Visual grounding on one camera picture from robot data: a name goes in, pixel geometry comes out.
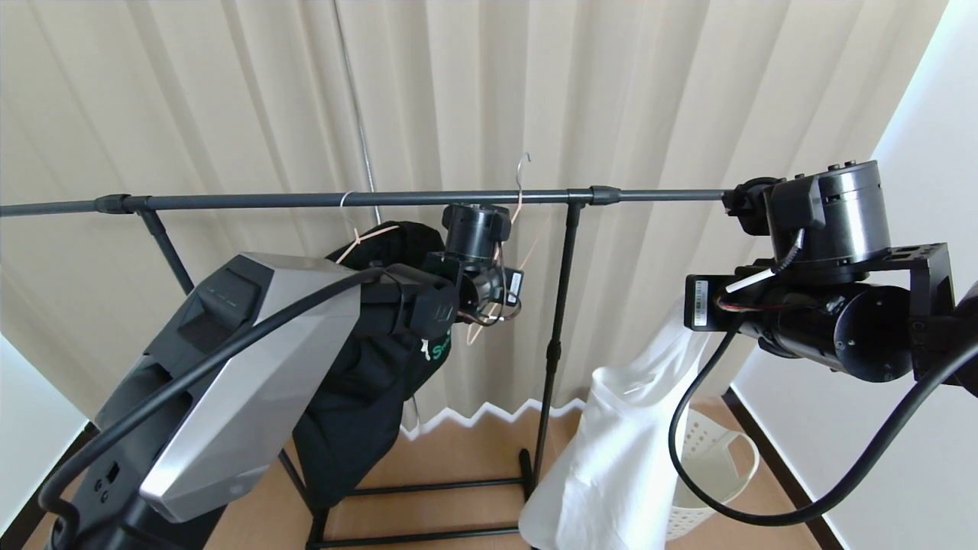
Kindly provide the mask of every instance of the black garment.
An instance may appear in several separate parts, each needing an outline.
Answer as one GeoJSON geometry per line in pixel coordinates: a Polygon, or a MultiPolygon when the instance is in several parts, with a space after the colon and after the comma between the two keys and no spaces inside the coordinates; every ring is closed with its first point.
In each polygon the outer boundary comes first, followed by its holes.
{"type": "MultiPolygon", "coordinates": [[[[351,269],[403,263],[421,268],[429,252],[445,245],[438,231],[413,222],[364,241],[342,264],[351,269]]],[[[349,245],[327,256],[336,260],[349,245]]],[[[448,358],[451,333],[428,343],[412,335],[347,339],[320,384],[292,439],[309,496],[320,509],[350,494],[390,450],[401,426],[402,406],[448,358]]]]}

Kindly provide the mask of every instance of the curtain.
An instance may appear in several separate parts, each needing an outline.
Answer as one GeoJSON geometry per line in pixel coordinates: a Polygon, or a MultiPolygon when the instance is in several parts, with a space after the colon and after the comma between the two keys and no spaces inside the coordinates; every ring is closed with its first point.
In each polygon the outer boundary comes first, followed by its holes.
{"type": "MultiPolygon", "coordinates": [[[[944,5],[8,0],[0,200],[367,191],[365,149],[378,191],[512,189],[524,152],[533,189],[821,171],[868,158],[944,5]]],[[[438,226],[440,210],[380,214],[438,226]]],[[[237,252],[324,255],[351,237],[344,214],[374,223],[370,208],[161,216],[200,280],[237,252]]],[[[508,263],[525,261],[523,310],[472,346],[456,329],[419,392],[423,418],[540,397],[563,216],[523,209],[506,246],[508,263]]],[[[136,216],[12,218],[0,231],[3,334],[91,416],[180,289],[136,216]]],[[[767,245],[718,203],[585,208],[556,404],[642,348],[688,273],[757,253],[767,245]]],[[[737,353],[728,362],[714,390],[737,353]]]]}

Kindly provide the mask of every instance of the white garment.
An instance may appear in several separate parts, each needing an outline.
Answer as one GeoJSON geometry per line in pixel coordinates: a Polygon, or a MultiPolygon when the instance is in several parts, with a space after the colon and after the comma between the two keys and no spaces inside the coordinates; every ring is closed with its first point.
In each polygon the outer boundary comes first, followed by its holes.
{"type": "Polygon", "coordinates": [[[669,421],[706,340],[683,326],[679,303],[639,357],[595,371],[577,434],[519,517],[523,539],[540,550],[665,546],[677,479],[669,421]]]}

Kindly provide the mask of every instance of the white cable tie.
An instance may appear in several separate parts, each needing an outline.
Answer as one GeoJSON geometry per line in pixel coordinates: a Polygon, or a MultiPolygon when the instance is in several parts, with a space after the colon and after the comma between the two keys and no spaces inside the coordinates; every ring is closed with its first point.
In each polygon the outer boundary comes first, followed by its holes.
{"type": "Polygon", "coordinates": [[[761,271],[760,273],[755,273],[750,277],[744,277],[739,281],[734,281],[733,283],[727,285],[727,294],[733,294],[741,289],[746,289],[751,285],[756,285],[761,281],[764,281],[765,279],[770,279],[774,276],[775,276],[775,272],[769,268],[769,269],[765,269],[764,271],[761,271]]]}

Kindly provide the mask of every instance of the plastic basket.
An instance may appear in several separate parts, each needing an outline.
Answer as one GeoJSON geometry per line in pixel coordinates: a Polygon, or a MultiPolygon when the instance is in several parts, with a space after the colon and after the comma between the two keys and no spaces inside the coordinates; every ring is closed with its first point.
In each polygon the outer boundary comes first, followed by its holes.
{"type": "MultiPolygon", "coordinates": [[[[746,434],[727,430],[709,417],[690,409],[682,461],[697,485],[713,498],[727,504],[740,495],[757,473],[760,453],[757,445],[746,434]],[[737,475],[730,452],[731,444],[738,437],[743,437],[750,444],[753,453],[750,471],[742,477],[737,475]]],[[[666,539],[673,540],[683,536],[713,514],[712,508],[692,494],[682,480],[678,480],[666,539]]]]}

